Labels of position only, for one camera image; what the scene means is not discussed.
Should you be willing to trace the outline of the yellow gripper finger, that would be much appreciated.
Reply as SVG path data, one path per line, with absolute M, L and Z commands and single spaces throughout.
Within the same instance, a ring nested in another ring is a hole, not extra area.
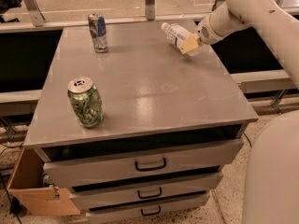
M 201 46 L 199 35 L 191 34 L 181 43 L 179 49 L 182 54 L 197 54 Z

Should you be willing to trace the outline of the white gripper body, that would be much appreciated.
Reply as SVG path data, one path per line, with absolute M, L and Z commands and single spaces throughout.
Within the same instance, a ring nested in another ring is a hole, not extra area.
M 204 44 L 218 43 L 223 40 L 223 19 L 216 13 L 207 15 L 198 23 L 197 34 Z

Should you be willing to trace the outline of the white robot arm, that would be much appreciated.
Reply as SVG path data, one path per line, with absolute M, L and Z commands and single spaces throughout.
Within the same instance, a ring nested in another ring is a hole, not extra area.
M 225 0 L 179 46 L 185 54 L 252 27 L 282 68 L 235 75 L 255 90 L 299 89 L 299 20 L 282 0 Z M 299 111 L 269 121 L 249 154 L 242 224 L 299 224 Z

